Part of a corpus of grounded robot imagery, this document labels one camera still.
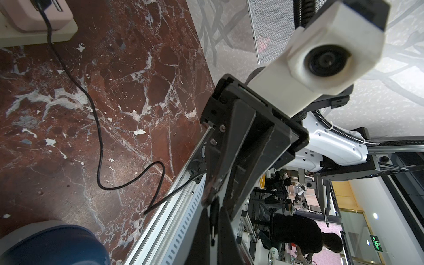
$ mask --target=cable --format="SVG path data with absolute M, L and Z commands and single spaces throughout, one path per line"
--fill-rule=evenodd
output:
M 300 26 L 300 21 L 302 16 L 301 7 L 302 7 L 302 0 L 293 0 L 294 29 L 297 29 Z
M 198 163 L 200 163 L 197 167 L 198 167 L 198 169 L 199 170 L 194 170 L 193 169 L 193 162 L 198 162 Z M 204 160 L 200 160 L 200 159 L 193 159 L 190 163 L 189 163 L 189 168 L 190 168 L 190 170 L 191 170 L 191 172 L 193 173 L 193 174 L 197 174 L 197 173 L 199 173 L 199 172 L 201 172 L 201 171 L 203 171 L 202 169 L 201 169 L 201 165 L 206 165 L 206 161 L 204 161 Z
M 292 263 L 292 264 L 294 264 L 294 262 L 295 262 L 296 260 L 297 260 L 297 261 L 299 261 L 299 262 L 300 262 L 300 264 L 303 264 L 303 262 L 302 262 L 302 261 L 300 261 L 300 260 L 299 260 L 299 259 L 297 259 L 297 258 L 293 260 L 293 263 Z
M 302 0 L 300 26 L 306 28 L 315 15 L 315 0 Z
M 405 172 L 408 172 L 409 171 L 409 169 L 407 169 L 406 167 L 400 167 L 400 166 L 396 166 L 396 165 L 392 165 L 392 164 L 387 164 L 387 163 L 382 163 L 382 162 L 378 162 L 378 164 L 379 165 L 382 165 L 382 166 L 385 166 L 385 167 L 388 167 L 388 168 L 395 169 L 395 170 L 402 170 L 402 171 L 405 171 Z
M 380 146 L 394 146 L 394 145 L 424 145 L 424 140 L 399 140 L 381 142 Z
M 306 116 L 308 115 L 308 112 L 306 111 L 306 109 L 303 109 L 301 111 L 299 111 L 298 113 L 296 113 L 291 120 L 292 121 L 300 121 L 300 120 L 304 120 L 306 119 Z
M 181 186 L 179 186 L 176 190 L 174 190 L 173 192 L 171 192 L 170 194 L 168 194 L 165 198 L 163 198 L 162 200 L 158 201 L 156 204 L 149 206 L 143 213 L 143 216 L 145 216 L 146 214 L 150 213 L 152 210 L 156 209 L 158 206 L 160 206 L 162 203 L 166 202 L 169 198 L 171 198 L 172 196 L 174 196 L 177 192 L 179 192 L 180 190 L 182 190 L 185 186 L 187 186 L 190 182 L 192 182 L 193 180 L 195 180 L 196 178 L 202 176 L 204 173 L 206 172 L 202 172 L 199 173 L 197 175 L 192 176 L 186 183 L 182 184 Z
M 312 114 L 314 114 L 315 119 L 317 119 L 317 121 L 322 126 L 324 126 L 324 128 L 326 128 L 326 129 L 330 129 L 331 128 L 331 131 L 332 132 L 334 132 L 337 135 L 340 135 L 341 137 L 347 138 L 347 139 L 349 139 L 349 140 L 351 140 L 353 142 L 357 142 L 357 143 L 360 143 L 360 144 L 365 144 L 367 146 L 376 146 L 376 145 L 379 145 L 380 144 L 379 141 L 376 141 L 376 140 L 366 140 L 364 138 L 360 138 L 360 137 L 354 136 L 354 135 L 352 135 L 350 133 L 347 133 L 347 132 L 343 131 L 342 129 L 338 128 L 337 126 L 334 126 L 333 124 L 331 124 L 330 122 L 328 122 L 322 116 L 322 114 L 319 112 L 319 110 L 313 110 L 311 112 L 312 112 Z
M 162 175 L 156 190 L 155 195 L 152 198 L 152 201 L 150 202 L 149 206 L 147 207 L 147 209 L 144 212 L 144 215 L 146 215 L 148 212 L 150 212 L 151 210 L 155 209 L 156 207 L 158 207 L 160 204 L 164 203 L 167 199 L 169 199 L 172 195 L 174 195 L 177 191 L 181 190 L 181 188 L 183 188 L 185 185 L 187 185 L 190 181 L 188 181 L 187 183 L 184 183 L 184 185 L 182 187 L 179 187 L 177 190 L 175 190 L 174 192 L 172 192 L 171 194 L 169 194 L 168 196 L 166 196 L 165 198 L 163 198 L 160 202 L 156 203 L 155 205 L 153 205 L 153 203 L 155 202 L 160 188 L 162 186 L 162 182 L 163 179 L 165 177 L 165 165 L 161 162 L 161 161 L 156 161 L 151 163 L 150 165 L 148 165 L 146 167 L 146 169 L 143 170 L 143 172 L 141 174 L 139 174 L 136 178 L 134 178 L 133 180 L 120 185 L 118 187 L 105 187 L 102 185 L 102 183 L 100 182 L 100 170 L 102 167 L 102 162 L 103 162 L 103 140 L 102 140 L 102 132 L 101 132 L 101 126 L 100 126 L 100 122 L 99 122 L 99 118 L 97 117 L 97 112 L 96 112 L 96 107 L 94 105 L 94 101 L 91 98 L 90 94 L 84 89 L 82 88 L 78 82 L 75 80 L 75 78 L 71 75 L 71 73 L 68 70 L 68 67 L 66 66 L 66 64 L 63 62 L 62 57 L 60 56 L 60 54 L 56 51 L 56 49 L 54 48 L 54 45 L 52 43 L 52 27 L 50 24 L 49 19 L 47 18 L 44 9 L 40 3 L 40 0 L 35 0 L 35 3 L 37 5 L 38 11 L 40 12 L 40 15 L 42 16 L 44 22 L 46 23 L 47 26 L 47 43 L 50 47 L 50 49 L 54 52 L 56 58 L 58 59 L 60 65 L 63 67 L 63 70 L 65 71 L 66 75 L 69 77 L 69 79 L 87 96 L 91 108 L 93 109 L 93 116 L 94 116 L 94 120 L 96 121 L 96 126 L 97 126 L 97 134 L 99 136 L 99 144 L 100 144 L 100 157 L 99 157 L 99 165 L 97 167 L 97 185 L 102 189 L 102 190 L 118 190 L 118 189 L 122 189 L 128 185 L 130 185 L 131 183 L 135 182 L 136 180 L 138 180 L 139 178 L 141 178 L 152 166 L 156 165 L 156 164 L 160 164 L 162 166 Z

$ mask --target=red marble floor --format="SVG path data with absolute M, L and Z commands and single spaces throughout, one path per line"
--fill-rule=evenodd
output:
M 166 163 L 160 197 L 205 132 L 213 83 L 185 0 L 68 1 L 77 34 L 57 43 L 102 125 L 102 183 Z M 0 49 L 0 237 L 33 222 L 90 229 L 120 264 L 140 236 L 156 167 L 97 187 L 99 144 L 83 93 L 46 45 Z

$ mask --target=mesh panel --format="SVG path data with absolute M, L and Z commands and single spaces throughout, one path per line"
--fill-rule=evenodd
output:
M 324 0 L 316 0 L 316 10 Z M 276 59 L 293 32 L 293 0 L 247 0 L 258 64 Z

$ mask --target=black t-shirt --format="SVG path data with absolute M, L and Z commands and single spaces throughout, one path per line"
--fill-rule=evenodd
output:
M 273 217 L 273 240 L 295 243 L 302 251 L 318 253 L 322 250 L 322 233 L 318 224 L 301 215 L 275 214 Z

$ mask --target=green exit sign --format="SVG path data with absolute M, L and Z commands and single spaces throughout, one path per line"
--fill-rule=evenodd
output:
M 380 241 L 378 240 L 378 237 L 373 236 L 373 235 L 370 235 L 370 236 L 371 236 L 371 241 L 372 241 L 372 244 L 374 246 L 374 249 L 377 250 L 377 251 L 383 252 L 383 248 L 381 247 L 381 244 L 380 244 Z

